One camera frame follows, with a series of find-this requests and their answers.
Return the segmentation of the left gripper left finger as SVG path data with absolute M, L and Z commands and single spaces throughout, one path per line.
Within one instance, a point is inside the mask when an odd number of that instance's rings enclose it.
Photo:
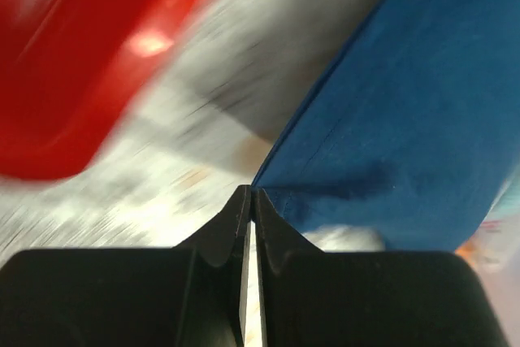
M 1 269 L 4 346 L 242 346 L 251 190 L 171 248 L 28 249 Z

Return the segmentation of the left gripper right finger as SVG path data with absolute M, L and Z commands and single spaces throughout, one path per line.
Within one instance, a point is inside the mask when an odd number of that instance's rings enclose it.
M 320 250 L 252 197 L 266 346 L 505 346 L 478 276 L 455 254 Z

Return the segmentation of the dark blue t shirt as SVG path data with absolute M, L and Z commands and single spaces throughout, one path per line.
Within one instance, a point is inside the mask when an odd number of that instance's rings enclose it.
M 253 185 L 300 232 L 454 251 L 519 163 L 519 0 L 382 0 Z

